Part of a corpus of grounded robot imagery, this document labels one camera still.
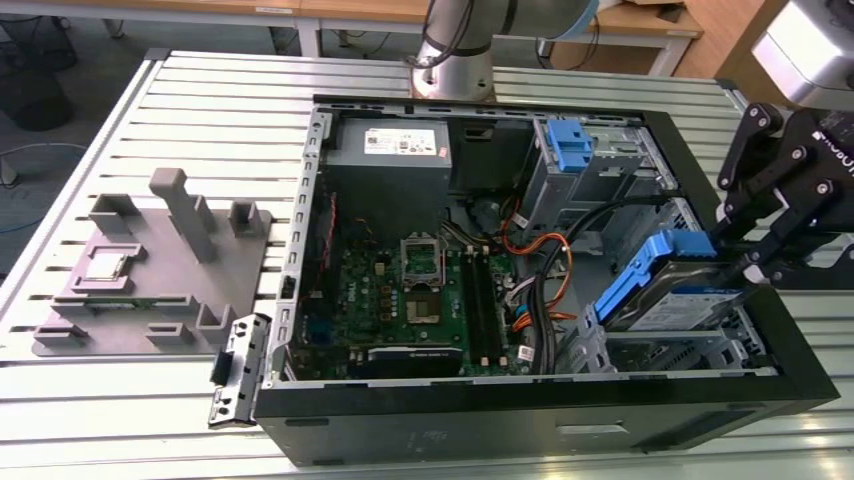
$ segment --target aluminum extrusion table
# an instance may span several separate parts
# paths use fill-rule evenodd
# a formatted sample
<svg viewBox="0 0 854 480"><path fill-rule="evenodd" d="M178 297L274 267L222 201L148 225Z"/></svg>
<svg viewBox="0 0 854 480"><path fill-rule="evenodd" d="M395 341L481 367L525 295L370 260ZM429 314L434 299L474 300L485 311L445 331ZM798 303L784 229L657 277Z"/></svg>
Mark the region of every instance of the aluminum extrusion table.
<svg viewBox="0 0 854 480"><path fill-rule="evenodd" d="M744 106L712 81L495 70L503 103L668 111L713 177ZM270 210L257 311L273 313L315 93L406 97L407 69L375 61L172 52L146 60L0 289L0 471L4 479L227 477L295 474L259 428L207 430L211 358L39 358L32 330L94 230L100 193L162 206L148 176L182 167L211 208L251 198ZM845 240L818 255L829 263ZM854 297L784 293L784 301L844 397L765 420L689 452L350 467L331 478L423 476L599 480L854 478Z"/></svg>

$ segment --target metal bracket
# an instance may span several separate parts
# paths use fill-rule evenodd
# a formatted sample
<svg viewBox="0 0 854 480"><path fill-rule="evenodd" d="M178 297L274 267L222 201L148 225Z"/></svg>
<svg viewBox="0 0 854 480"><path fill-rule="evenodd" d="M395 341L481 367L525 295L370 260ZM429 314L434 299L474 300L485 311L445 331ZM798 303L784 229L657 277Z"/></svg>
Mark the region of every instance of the metal bracket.
<svg viewBox="0 0 854 480"><path fill-rule="evenodd" d="M583 318L559 325L569 326L569 329L558 341L555 372L615 373L606 347L607 335L593 307L585 310Z"/></svg>
<svg viewBox="0 0 854 480"><path fill-rule="evenodd" d="M254 313L231 325L226 351L216 356L211 381L218 385L208 428L255 426L253 410L262 378L262 360L271 319Z"/></svg>

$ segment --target motherboard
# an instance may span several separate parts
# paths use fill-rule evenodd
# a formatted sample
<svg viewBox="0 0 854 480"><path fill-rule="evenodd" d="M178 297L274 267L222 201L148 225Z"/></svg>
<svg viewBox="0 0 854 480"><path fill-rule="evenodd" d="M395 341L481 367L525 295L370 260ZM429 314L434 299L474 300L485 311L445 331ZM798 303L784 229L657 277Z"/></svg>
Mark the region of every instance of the motherboard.
<svg viewBox="0 0 854 480"><path fill-rule="evenodd" d="M335 298L310 310L291 349L298 378L518 374L499 303L513 279L509 256L430 241L346 250Z"/></svg>

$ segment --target gray 3d printed holder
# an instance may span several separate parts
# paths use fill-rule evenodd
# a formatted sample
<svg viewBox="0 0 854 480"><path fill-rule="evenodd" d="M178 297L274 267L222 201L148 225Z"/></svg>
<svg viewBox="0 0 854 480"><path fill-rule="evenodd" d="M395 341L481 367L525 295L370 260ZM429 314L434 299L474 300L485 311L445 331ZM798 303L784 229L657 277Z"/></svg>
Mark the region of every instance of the gray 3d printed holder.
<svg viewBox="0 0 854 480"><path fill-rule="evenodd" d="M253 312L273 216L250 201L211 210L186 181L179 168L151 177L168 210L99 196L98 231L35 332L36 355L212 353L229 340Z"/></svg>

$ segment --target blue latch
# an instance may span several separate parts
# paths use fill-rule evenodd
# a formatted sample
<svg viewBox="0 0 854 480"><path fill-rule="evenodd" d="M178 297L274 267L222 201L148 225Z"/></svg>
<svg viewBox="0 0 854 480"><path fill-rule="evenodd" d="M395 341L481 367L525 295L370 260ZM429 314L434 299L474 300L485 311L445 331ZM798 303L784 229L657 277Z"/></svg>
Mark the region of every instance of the blue latch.
<svg viewBox="0 0 854 480"><path fill-rule="evenodd" d="M690 230L662 230L643 242L623 273L597 300L594 308L599 321L605 321L635 287L650 283L656 272L652 271L657 259L676 255L678 257L716 257L718 255L706 232Z"/></svg>
<svg viewBox="0 0 854 480"><path fill-rule="evenodd" d="M563 173L579 173L593 158L593 137L577 120L549 120L549 143L558 155L558 168Z"/></svg>

